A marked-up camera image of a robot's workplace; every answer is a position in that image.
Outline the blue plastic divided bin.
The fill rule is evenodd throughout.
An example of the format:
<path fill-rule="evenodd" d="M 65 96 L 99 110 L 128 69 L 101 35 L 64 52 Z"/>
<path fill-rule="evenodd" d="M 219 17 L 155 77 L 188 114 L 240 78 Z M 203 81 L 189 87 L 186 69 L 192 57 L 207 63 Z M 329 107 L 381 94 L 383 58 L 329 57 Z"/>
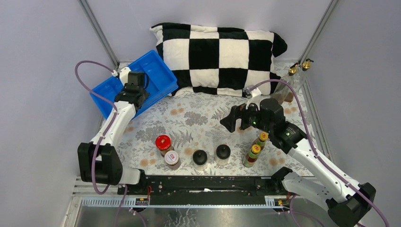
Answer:
<path fill-rule="evenodd" d="M 149 97 L 137 111 L 136 117 L 178 88 L 175 75 L 163 62 L 158 53 L 153 50 L 147 52 L 126 67 L 129 67 L 131 71 L 144 72 L 149 76 L 149 85 L 146 88 Z M 120 80 L 111 76 L 93 88 L 93 91 L 109 101 L 113 101 L 122 88 L 123 85 Z"/>

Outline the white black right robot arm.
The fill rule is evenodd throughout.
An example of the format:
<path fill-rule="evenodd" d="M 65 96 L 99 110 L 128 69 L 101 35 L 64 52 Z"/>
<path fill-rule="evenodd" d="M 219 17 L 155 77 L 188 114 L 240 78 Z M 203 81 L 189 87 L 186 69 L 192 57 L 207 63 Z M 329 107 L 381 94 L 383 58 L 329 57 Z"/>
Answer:
<path fill-rule="evenodd" d="M 314 148 L 310 137 L 286 120 L 284 109 L 277 100 L 267 98 L 259 105 L 234 105 L 220 123 L 229 132 L 234 132 L 237 119 L 241 119 L 241 129 L 254 127 L 268 133 L 273 146 L 297 160 L 320 181 L 312 182 L 282 168 L 276 172 L 278 178 L 271 182 L 274 193 L 283 195 L 289 191 L 308 199 L 327 211 L 339 227 L 357 225 L 371 210 L 375 187 L 353 179 Z"/>

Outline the yellow cap sauce bottle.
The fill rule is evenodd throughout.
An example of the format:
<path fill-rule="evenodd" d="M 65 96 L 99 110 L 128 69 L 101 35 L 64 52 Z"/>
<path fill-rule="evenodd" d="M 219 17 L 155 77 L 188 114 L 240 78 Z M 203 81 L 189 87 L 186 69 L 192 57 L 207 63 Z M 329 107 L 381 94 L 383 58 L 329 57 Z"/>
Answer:
<path fill-rule="evenodd" d="M 260 135 L 254 140 L 253 145 L 258 145 L 260 146 L 261 150 L 263 150 L 268 139 L 268 133 L 261 132 Z"/>
<path fill-rule="evenodd" d="M 249 151 L 244 155 L 242 163 L 245 167 L 252 167 L 258 159 L 261 147 L 257 144 L 251 146 Z"/>

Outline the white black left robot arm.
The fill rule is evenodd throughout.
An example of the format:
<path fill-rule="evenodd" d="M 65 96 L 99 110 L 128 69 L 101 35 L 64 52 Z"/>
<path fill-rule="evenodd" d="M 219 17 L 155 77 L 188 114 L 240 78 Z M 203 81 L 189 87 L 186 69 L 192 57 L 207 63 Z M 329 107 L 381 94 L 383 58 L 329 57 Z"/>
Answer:
<path fill-rule="evenodd" d="M 105 124 L 90 142 L 78 147 L 78 162 L 82 181 L 108 185 L 128 184 L 135 194 L 142 194 L 147 182 L 141 171 L 124 167 L 117 155 L 125 128 L 147 100 L 148 76 L 144 72 L 129 72 L 126 83 L 115 96 L 112 111 Z"/>

